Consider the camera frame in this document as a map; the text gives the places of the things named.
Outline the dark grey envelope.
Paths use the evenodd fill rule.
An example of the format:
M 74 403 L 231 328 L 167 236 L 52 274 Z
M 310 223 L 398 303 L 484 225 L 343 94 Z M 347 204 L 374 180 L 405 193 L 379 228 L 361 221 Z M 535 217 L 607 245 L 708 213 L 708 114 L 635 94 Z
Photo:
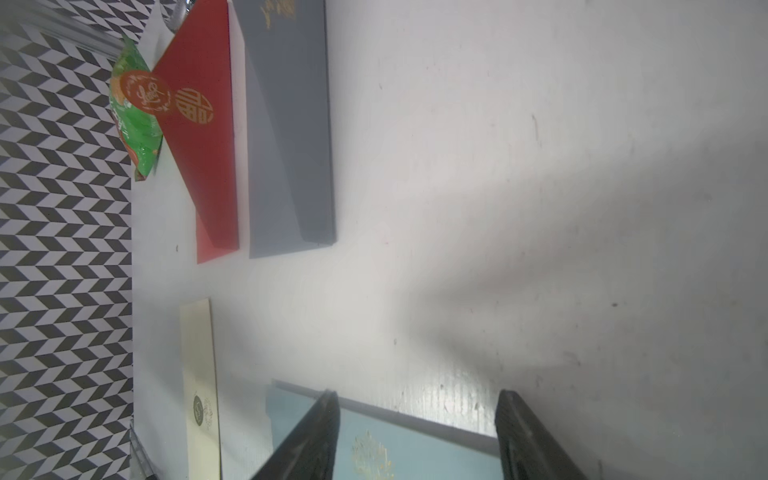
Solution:
M 245 48 L 249 254 L 336 241 L 326 9 L 236 1 Z

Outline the red envelope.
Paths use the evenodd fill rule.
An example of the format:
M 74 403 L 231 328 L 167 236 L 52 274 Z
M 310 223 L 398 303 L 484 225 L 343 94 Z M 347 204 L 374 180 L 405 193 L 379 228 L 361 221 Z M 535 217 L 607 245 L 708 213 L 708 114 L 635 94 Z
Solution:
M 205 0 L 152 67 L 117 78 L 125 99 L 159 123 L 196 211 L 197 261 L 239 248 L 229 6 Z

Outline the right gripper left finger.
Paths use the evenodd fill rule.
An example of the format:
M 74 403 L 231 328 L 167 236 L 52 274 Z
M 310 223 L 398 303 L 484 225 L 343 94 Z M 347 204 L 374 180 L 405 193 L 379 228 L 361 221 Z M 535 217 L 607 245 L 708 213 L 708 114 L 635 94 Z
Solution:
M 252 480 L 332 479 L 340 424 L 338 395 L 325 391 Z

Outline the cream yellow envelope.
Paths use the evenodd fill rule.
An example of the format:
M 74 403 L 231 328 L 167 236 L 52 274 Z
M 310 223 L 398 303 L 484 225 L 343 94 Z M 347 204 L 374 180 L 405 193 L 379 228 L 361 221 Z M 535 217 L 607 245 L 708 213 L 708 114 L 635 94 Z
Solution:
M 184 414 L 190 479 L 221 477 L 221 443 L 210 300 L 180 306 Z

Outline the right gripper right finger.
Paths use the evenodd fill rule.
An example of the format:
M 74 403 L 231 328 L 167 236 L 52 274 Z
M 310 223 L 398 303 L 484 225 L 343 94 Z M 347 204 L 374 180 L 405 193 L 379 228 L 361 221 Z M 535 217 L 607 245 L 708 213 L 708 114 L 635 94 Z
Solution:
M 587 479 L 517 392 L 499 393 L 495 427 L 505 480 Z

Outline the light blue envelope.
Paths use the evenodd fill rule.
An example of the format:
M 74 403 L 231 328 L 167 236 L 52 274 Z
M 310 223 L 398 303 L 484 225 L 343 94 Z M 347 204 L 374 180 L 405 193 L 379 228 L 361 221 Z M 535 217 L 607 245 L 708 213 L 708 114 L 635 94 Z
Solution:
M 335 479 L 501 479 L 497 438 L 339 399 Z

